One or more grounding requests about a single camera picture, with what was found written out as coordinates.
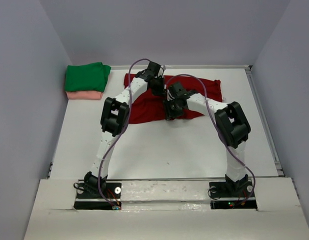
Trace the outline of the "red t shirt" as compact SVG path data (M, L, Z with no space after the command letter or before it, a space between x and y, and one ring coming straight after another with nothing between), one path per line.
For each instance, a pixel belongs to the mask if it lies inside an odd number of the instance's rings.
M199 116L208 116L215 125L214 114L219 114L225 110L228 105L223 103L220 80L207 80L196 78L192 75L165 76L165 89L176 82L180 82L187 90L196 90L198 93L192 95L187 100L188 109L184 110L184 115L177 119L193 119ZM148 89L132 104L129 118L130 124L141 124L151 121L165 120L165 111L163 101L164 96L154 96L151 89Z

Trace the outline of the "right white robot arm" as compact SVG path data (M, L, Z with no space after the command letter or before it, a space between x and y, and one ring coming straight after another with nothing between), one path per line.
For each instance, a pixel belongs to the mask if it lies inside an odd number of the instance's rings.
M225 146L227 162L225 180L215 181L209 185L210 198L218 200L251 197L255 182L249 181L249 176L253 177L254 173L245 163L245 148L251 127L241 105L236 101L219 102L196 90L186 90L180 82L169 86L166 95L163 101L166 120L180 117L186 110L208 116Z

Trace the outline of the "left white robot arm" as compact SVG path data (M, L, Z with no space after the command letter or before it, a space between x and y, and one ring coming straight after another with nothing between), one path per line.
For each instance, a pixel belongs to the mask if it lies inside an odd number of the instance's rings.
M83 189L93 197L101 197L106 202L110 202L104 193L114 147L128 128L132 104L135 100L148 89L159 95L165 93L165 69L164 65L149 61L147 68L136 73L134 77L131 77L129 70L128 85L124 90L117 96L107 97L104 100L100 119L100 144L95 160L83 179Z

